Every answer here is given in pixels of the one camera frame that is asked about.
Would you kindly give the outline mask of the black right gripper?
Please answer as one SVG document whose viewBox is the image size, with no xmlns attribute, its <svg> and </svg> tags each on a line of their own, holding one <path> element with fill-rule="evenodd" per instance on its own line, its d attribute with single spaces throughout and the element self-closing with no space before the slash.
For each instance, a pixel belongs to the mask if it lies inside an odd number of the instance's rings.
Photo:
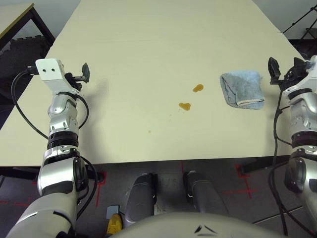
<svg viewBox="0 0 317 238">
<path fill-rule="evenodd" d="M 297 84 L 308 73 L 306 72 L 307 63 L 300 58 L 294 58 L 294 66 L 291 67 L 286 74 L 284 79 L 280 80 L 281 75 L 279 70 L 279 64 L 276 59 L 270 57 L 268 59 L 268 71 L 270 74 L 270 84 Z"/>
</svg>

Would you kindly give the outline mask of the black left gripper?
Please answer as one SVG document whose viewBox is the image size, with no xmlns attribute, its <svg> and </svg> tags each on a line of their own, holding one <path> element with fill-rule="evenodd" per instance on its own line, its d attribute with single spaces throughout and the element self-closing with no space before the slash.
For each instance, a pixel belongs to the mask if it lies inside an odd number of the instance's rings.
<svg viewBox="0 0 317 238">
<path fill-rule="evenodd" d="M 82 84 L 80 82 L 88 83 L 90 80 L 90 70 L 87 63 L 84 63 L 82 66 L 82 76 L 73 76 L 72 73 L 66 73 L 64 75 L 67 82 L 71 85 L 72 88 L 80 91 L 82 89 Z"/>
</svg>

